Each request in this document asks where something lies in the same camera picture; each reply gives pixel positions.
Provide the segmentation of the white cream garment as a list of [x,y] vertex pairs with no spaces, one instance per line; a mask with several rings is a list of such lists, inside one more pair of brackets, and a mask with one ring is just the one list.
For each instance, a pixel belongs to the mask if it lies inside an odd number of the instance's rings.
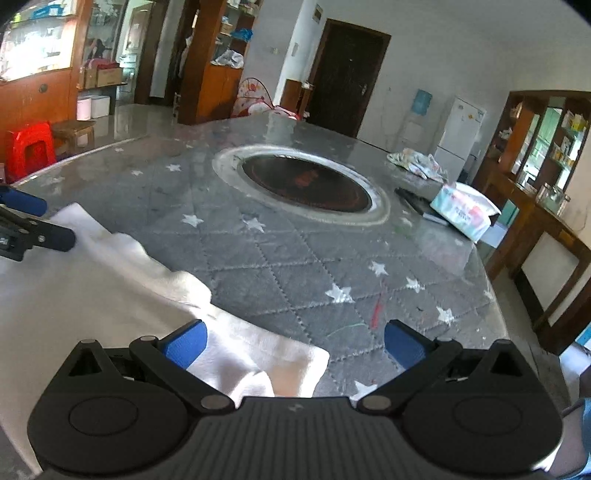
[[84,339],[125,347],[199,319],[207,327],[207,345],[190,363],[192,375],[235,401],[314,394],[328,367],[327,351],[214,306],[211,290],[197,277],[169,270],[78,204],[53,220],[74,231],[71,250],[36,248],[20,262],[1,263],[1,426],[32,472],[40,466],[27,438],[28,418]]

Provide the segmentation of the red plastic stool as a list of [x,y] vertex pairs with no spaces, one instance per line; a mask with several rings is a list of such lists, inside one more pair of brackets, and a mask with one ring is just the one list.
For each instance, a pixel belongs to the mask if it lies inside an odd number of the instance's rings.
[[51,127],[48,122],[9,131],[6,141],[5,175],[8,183],[56,163]]

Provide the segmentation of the grey star quilted table cover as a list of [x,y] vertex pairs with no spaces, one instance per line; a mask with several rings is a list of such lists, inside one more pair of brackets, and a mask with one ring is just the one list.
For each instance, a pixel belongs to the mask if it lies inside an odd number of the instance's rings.
[[[226,185],[212,168],[225,149],[284,146],[327,157],[375,182],[391,201],[376,226],[325,224]],[[429,338],[486,348],[507,334],[474,244],[423,219],[396,188],[433,199],[436,182],[376,147],[273,114],[197,126],[159,125],[48,167],[20,182],[51,212],[76,203],[197,277],[215,306],[328,351],[318,394],[353,394],[398,374],[383,329],[399,319]]]

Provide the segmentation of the tissue box pastel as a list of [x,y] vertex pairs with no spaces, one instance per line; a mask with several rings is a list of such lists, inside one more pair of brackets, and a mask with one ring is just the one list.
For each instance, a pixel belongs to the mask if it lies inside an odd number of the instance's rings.
[[480,191],[460,182],[445,184],[430,206],[473,243],[491,227],[501,210]]

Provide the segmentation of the wooden side table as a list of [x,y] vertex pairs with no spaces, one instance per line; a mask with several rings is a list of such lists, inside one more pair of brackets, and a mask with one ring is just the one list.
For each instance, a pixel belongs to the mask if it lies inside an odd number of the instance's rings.
[[590,324],[590,248],[574,230],[494,167],[481,192],[511,201],[516,220],[486,264],[490,279],[513,280],[541,347],[562,354]]

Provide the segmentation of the floral crumpled cloth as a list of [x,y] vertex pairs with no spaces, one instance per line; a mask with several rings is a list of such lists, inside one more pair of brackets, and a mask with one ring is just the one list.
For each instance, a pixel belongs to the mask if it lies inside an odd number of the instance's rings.
[[399,152],[389,153],[387,160],[423,180],[432,180],[440,184],[445,184],[449,180],[448,172],[433,155],[424,155],[411,148],[405,148]]

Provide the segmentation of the round black induction cooktop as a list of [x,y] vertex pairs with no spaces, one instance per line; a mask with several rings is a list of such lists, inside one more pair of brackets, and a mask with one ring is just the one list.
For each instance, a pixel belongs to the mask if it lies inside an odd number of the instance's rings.
[[381,225],[391,213],[387,193],[355,169],[298,149],[254,144],[212,159],[216,175],[243,195],[308,220]]

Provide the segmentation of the white refrigerator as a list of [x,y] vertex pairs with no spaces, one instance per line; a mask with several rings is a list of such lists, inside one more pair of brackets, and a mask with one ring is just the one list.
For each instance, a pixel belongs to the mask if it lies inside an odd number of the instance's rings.
[[455,97],[442,120],[433,144],[435,161],[448,183],[458,180],[477,141],[486,111]]

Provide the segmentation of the polka dot play tent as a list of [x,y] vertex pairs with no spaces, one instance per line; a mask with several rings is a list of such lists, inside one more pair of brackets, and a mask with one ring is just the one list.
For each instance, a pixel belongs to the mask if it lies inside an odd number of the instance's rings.
[[273,113],[295,121],[301,119],[297,113],[284,109],[279,105],[274,105],[270,97],[270,92],[266,89],[262,81],[254,77],[243,79],[239,83],[238,94],[236,95],[230,117],[240,118],[262,113]]

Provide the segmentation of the wooden display cabinet right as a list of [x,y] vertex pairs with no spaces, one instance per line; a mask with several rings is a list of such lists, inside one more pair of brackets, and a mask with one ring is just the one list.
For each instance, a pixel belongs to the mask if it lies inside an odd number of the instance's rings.
[[565,191],[589,132],[588,92],[512,91],[472,185],[482,191],[504,174],[520,186]]

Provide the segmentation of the wooden shelf cabinet left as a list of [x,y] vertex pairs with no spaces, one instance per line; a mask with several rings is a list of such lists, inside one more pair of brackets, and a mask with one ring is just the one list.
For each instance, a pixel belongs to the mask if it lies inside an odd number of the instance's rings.
[[263,3],[201,1],[181,69],[177,120],[194,125],[228,119]]

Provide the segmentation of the dark wooden door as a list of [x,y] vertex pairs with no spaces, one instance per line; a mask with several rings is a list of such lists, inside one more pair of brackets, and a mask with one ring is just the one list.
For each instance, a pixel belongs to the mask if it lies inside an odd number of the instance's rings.
[[308,123],[355,138],[391,36],[329,19],[311,67]]

